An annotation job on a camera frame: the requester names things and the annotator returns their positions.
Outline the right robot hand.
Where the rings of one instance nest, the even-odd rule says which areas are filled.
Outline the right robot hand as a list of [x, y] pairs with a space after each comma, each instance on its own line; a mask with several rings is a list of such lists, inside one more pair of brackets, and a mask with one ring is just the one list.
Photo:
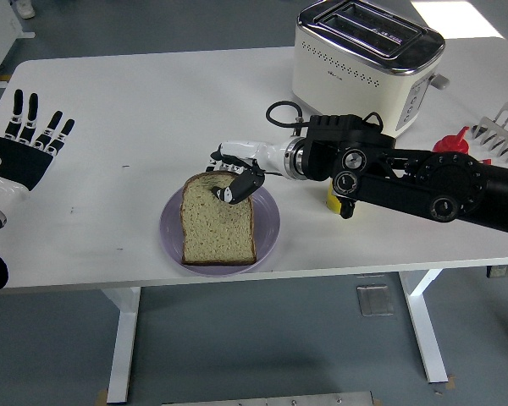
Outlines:
[[218, 169], [243, 167], [243, 171], [225, 187], [214, 186], [212, 193], [231, 205], [247, 199], [265, 180], [266, 174], [277, 174], [294, 179], [290, 158], [286, 156], [289, 145], [269, 144], [258, 141], [231, 140], [221, 143], [211, 154], [211, 164]]

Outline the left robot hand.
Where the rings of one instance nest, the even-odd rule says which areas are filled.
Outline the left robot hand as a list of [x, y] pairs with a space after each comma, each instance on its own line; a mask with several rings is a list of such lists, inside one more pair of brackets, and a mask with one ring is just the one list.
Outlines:
[[42, 180], [54, 158], [64, 147], [75, 126], [56, 111], [43, 130], [36, 129], [39, 98], [36, 93], [24, 100], [24, 92], [14, 93], [11, 119], [0, 135], [0, 210], [32, 191]]

